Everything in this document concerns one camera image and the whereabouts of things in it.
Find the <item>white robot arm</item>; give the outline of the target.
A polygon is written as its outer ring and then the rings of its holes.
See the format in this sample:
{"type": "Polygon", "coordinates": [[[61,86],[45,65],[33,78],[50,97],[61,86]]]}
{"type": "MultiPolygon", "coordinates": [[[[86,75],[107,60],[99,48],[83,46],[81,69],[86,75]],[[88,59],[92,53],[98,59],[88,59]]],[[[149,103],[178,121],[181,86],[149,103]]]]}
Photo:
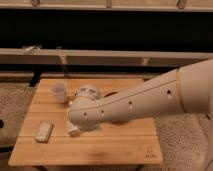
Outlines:
{"type": "Polygon", "coordinates": [[[68,108],[76,126],[170,114],[213,114],[213,59],[174,69],[130,89],[102,98],[83,86],[68,108]]]}

